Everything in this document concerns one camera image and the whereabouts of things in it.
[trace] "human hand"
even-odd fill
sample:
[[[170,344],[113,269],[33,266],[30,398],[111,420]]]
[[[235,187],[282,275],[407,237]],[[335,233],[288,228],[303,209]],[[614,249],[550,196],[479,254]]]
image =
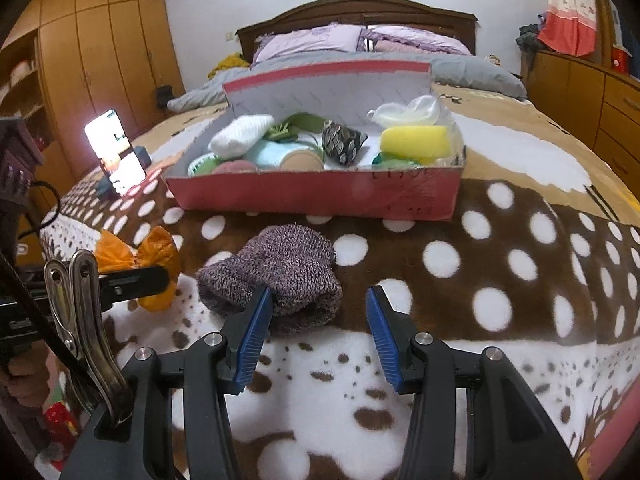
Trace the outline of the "human hand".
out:
[[[0,384],[4,384],[7,392],[27,408],[39,408],[49,397],[48,354],[49,348],[44,341],[37,341],[25,353],[9,361],[12,377],[0,370]]]

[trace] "red and white curtain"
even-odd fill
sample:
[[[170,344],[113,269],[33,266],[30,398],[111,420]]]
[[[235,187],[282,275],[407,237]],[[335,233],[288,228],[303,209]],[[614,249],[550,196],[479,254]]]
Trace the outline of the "red and white curtain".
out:
[[[558,52],[586,56],[596,49],[595,0],[549,0],[538,39]]]

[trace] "polka dot blanket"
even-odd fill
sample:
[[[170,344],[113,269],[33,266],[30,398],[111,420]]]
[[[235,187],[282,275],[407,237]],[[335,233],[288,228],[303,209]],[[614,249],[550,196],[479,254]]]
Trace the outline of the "polka dot blanket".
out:
[[[626,441],[621,416],[627,425],[635,417],[632,427],[638,421],[637,409],[625,406],[638,405],[640,205],[597,156],[531,104],[437,91],[461,98],[447,105],[468,146],[451,222],[184,211],[157,169],[110,202],[95,197],[95,177],[84,179],[41,232],[47,257],[63,260],[92,250],[100,229],[131,247],[155,225],[173,235],[183,274],[172,307],[151,313],[129,301],[104,315],[121,366],[140,346],[171,352],[220,329],[223,321],[198,300],[194,274],[268,226],[297,222],[332,241],[344,289],[335,322],[268,339],[247,390],[226,398],[244,478],[394,478],[412,399],[385,382],[367,329],[364,297],[377,283],[394,309],[450,346],[499,346],[585,478],[597,478]],[[79,409],[70,389],[66,398]],[[463,396],[458,409],[465,411]],[[188,475],[180,393],[173,419],[175,463]],[[598,447],[603,437],[617,443],[613,450]],[[456,450],[458,474],[464,456]]]

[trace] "phone screen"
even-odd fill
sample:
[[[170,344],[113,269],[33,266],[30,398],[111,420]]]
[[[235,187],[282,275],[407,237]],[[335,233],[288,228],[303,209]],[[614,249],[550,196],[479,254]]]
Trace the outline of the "phone screen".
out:
[[[146,177],[120,118],[115,110],[108,110],[84,127],[92,149],[100,159],[100,166],[109,177],[116,192],[124,195]]]

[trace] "yellow sponge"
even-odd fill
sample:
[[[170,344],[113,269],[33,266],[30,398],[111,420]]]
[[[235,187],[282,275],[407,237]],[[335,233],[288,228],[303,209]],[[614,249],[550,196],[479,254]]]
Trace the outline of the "yellow sponge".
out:
[[[380,151],[385,155],[431,164],[452,155],[446,126],[392,126],[382,132]]]

